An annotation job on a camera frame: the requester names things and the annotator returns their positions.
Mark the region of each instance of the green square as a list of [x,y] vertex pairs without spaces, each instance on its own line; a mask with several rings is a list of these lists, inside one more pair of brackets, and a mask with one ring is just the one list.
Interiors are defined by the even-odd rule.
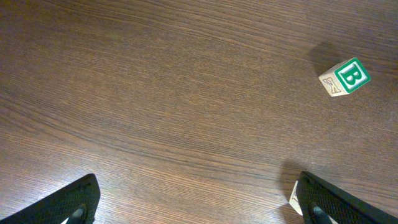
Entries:
[[338,68],[335,71],[335,75],[347,93],[354,92],[371,80],[371,77],[358,58],[353,58]]

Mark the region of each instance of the green block face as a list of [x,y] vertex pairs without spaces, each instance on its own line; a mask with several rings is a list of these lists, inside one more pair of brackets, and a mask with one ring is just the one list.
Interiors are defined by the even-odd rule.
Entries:
[[351,59],[335,71],[337,79],[347,93],[352,93],[371,80],[366,69],[357,58]]

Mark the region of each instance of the black object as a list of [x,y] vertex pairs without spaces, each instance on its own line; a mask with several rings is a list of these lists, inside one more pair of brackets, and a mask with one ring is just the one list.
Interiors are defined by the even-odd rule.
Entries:
[[305,224],[372,223],[397,224],[398,218],[352,196],[327,181],[302,172],[296,188]]
[[0,224],[91,224],[100,200],[94,174],[88,174],[33,205],[3,219]]

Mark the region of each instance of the block side face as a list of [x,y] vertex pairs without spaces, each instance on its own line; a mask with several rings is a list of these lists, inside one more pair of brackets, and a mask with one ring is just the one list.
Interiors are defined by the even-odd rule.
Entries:
[[324,73],[319,76],[319,80],[322,82],[322,85],[325,87],[330,96],[341,96],[347,95],[348,92],[343,88],[339,79],[337,79],[334,71],[330,73]]
[[347,93],[352,93],[371,80],[369,73],[357,58],[352,58],[335,70],[335,76]]

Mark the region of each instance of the wooden surface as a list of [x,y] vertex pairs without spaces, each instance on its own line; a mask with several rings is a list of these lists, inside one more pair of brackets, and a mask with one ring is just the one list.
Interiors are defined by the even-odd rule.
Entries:
[[[302,223],[302,170],[398,216],[398,1],[0,13],[0,218],[93,172],[99,224]],[[331,98],[317,75],[351,57],[372,81]]]

